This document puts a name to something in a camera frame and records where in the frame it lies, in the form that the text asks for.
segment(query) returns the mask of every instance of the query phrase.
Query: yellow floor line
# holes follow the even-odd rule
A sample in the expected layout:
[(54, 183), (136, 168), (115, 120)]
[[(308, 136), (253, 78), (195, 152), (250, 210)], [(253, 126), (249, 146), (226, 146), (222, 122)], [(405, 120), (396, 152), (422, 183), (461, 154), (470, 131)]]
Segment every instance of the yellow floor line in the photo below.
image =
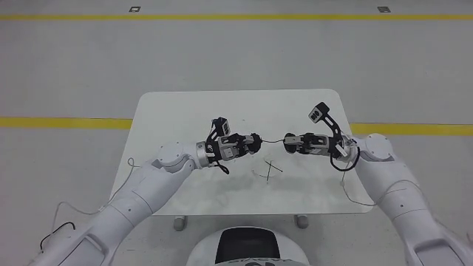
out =
[(133, 119), (82, 117), (0, 117), (0, 127), (25, 129), (130, 129)]
[[(85, 117), (0, 117), (0, 128), (130, 129), (132, 119)], [(473, 136), (471, 124), (351, 123), (353, 134)]]
[(396, 14), (163, 14), (163, 15), (0, 15), (0, 21), (471, 21), (465, 15), (396, 15)]

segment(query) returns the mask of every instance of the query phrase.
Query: gray floor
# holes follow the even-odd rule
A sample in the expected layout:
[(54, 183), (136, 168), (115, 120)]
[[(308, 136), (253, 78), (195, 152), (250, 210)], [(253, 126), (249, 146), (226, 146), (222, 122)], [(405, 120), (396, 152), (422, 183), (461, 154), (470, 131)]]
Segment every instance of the gray floor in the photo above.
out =
[[(472, 13), (472, 0), (0, 0), (0, 13)], [(0, 21), (0, 115), (132, 117), (150, 91), (331, 88), (349, 121), (473, 123), (470, 21)], [(55, 205), (92, 211), (108, 196), (127, 132), (0, 129), (0, 264), (25, 265)], [(470, 137), (392, 137), (433, 211), (473, 233)], [(58, 222), (86, 217), (65, 208)], [(296, 240), (314, 265), (403, 265), (377, 209), (311, 216), (192, 217), (176, 233), (153, 217), (114, 265), (183, 265), (207, 234), (261, 225)]]

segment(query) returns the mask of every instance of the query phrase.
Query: cable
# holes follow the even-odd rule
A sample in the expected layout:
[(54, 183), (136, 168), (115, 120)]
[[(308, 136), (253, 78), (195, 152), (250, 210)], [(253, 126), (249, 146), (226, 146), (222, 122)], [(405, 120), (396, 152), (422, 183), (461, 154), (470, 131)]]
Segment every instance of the cable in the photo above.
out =
[[(58, 232), (59, 229), (63, 228), (63, 227), (64, 227), (65, 225), (67, 225), (67, 224), (71, 224), (71, 225), (72, 225), (72, 229), (75, 230), (75, 225), (74, 225), (74, 223), (72, 223), (72, 222), (65, 222), (63, 225), (59, 226), (58, 229), (54, 230), (51, 234), (54, 234), (54, 233)], [(39, 243), (39, 249), (41, 250), (41, 252), (43, 251), (43, 242), (44, 242), (44, 240), (46, 240), (46, 238), (50, 237), (51, 234), (46, 235), (46, 236), (41, 240), (41, 242)]]
[(333, 163), (333, 155), (330, 153), (330, 164), (337, 170), (337, 171), (351, 171), (352, 169), (354, 169), (356, 167), (356, 164), (358, 163), (358, 160), (360, 159), (360, 154), (361, 154), (361, 151), (360, 151), (360, 147), (356, 147), (356, 150), (357, 150), (357, 154), (356, 154), (356, 158), (355, 158), (355, 161), (353, 162), (352, 166), (350, 166), (349, 168), (344, 168), (344, 169), (341, 169), (339, 168), (338, 166), (336, 166), (334, 163)]
[(394, 190), (394, 191), (389, 191), (394, 185), (396, 185), (398, 183), (402, 183), (402, 182), (407, 182), (407, 183), (413, 184), (420, 191), (420, 193), (422, 194), (423, 199), (426, 201), (427, 207), (430, 210), (429, 201), (427, 200), (427, 197), (425, 196), (425, 194), (422, 192), (421, 187), (419, 187), (419, 185), (417, 185), (416, 183), (414, 183), (411, 180), (399, 180), (399, 181), (396, 181), (393, 184), (389, 185), (389, 187), (384, 191), (384, 193), (381, 195), (381, 197), (379, 197), (378, 200), (376, 200), (373, 204), (357, 202), (356, 200), (353, 200), (353, 199), (350, 198), (350, 196), (348, 195), (347, 189), (345, 188), (345, 174), (346, 173), (347, 173), (346, 171), (343, 172), (343, 176), (341, 177), (340, 185), (343, 188), (343, 192), (345, 193), (345, 196), (348, 198), (349, 201), (351, 201), (353, 203), (356, 203), (356, 204), (359, 204), (359, 205), (364, 205), (364, 206), (371, 206), (371, 207), (377, 206), (384, 200), (385, 196), (388, 195), (389, 193), (394, 192), (394, 191), (406, 190), (405, 188), (402, 188), (402, 189), (398, 189), (398, 190)]
[(278, 143), (278, 142), (282, 142), (284, 139), (281, 139), (281, 140), (277, 140), (277, 141), (265, 141), (265, 140), (262, 140), (263, 142), (265, 143)]
[(54, 217), (52, 218), (52, 228), (51, 228), (51, 233), (49, 234), (49, 236), (53, 235), (54, 232), (57, 230), (54, 229), (54, 224), (56, 223), (56, 218), (58, 217), (58, 212), (59, 212), (59, 208), (61, 207), (61, 205), (67, 205), (69, 206), (72, 210), (74, 211), (77, 211), (78, 213), (80, 214), (83, 214), (83, 215), (87, 215), (87, 216), (93, 216), (95, 214), (98, 214), (100, 213), (101, 211), (104, 210), (104, 208), (106, 206), (108, 206), (112, 200), (115, 198), (115, 196), (117, 195), (117, 193), (125, 186), (125, 184), (128, 182), (128, 179), (131, 177), (132, 173), (133, 173), (133, 170), (135, 168), (139, 168), (140, 166), (136, 166), (135, 165), (135, 159), (133, 157), (130, 157), (127, 161), (128, 165), (132, 167), (132, 169), (130, 170), (130, 172), (128, 173), (128, 177), (126, 177), (125, 181), (123, 182), (123, 184), (117, 189), (117, 191), (112, 195), (112, 197), (110, 197), (110, 200), (105, 204), (105, 205), (102, 205), (98, 210), (96, 211), (93, 211), (91, 213), (89, 212), (86, 212), (86, 211), (82, 211), (78, 208), (76, 208), (74, 205), (71, 205), (70, 203), (66, 202), (66, 201), (62, 201), (60, 203), (58, 203), (58, 205), (56, 206), (56, 211), (54, 213)]

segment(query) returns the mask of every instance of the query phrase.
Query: table foot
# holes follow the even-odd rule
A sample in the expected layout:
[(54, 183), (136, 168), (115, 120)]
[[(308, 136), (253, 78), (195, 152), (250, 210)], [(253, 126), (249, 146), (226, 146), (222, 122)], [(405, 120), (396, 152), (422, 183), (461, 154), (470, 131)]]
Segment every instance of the table foot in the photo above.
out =
[(307, 215), (294, 215), (294, 222), (298, 228), (305, 229), (309, 227)]
[(186, 228), (187, 216), (176, 216), (174, 218), (174, 229), (176, 231), (182, 231)]

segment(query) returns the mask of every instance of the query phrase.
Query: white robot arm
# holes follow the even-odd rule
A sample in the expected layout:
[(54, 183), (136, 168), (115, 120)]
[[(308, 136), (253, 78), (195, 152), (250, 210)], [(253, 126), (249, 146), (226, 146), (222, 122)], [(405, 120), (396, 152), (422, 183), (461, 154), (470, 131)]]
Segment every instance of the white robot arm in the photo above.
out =
[[(343, 135), (328, 111), (327, 105), (320, 103), (309, 118), (314, 123), (324, 121), (333, 137), (286, 134), (286, 151), (330, 156), (339, 171), (354, 168), (373, 202), (391, 219), (404, 243), (409, 266), (473, 265), (472, 248), (433, 217), (418, 181), (395, 155), (389, 140), (381, 134), (364, 139)], [(342, 169), (334, 165), (333, 159), (353, 164)]]
[(219, 166), (228, 173), (219, 160), (252, 154), (261, 147), (257, 134), (229, 135), (225, 118), (213, 120), (212, 127), (206, 141), (162, 146), (154, 159), (132, 173), (115, 198), (91, 222), (53, 238), (31, 265), (110, 265), (130, 231), (162, 208), (194, 169)]

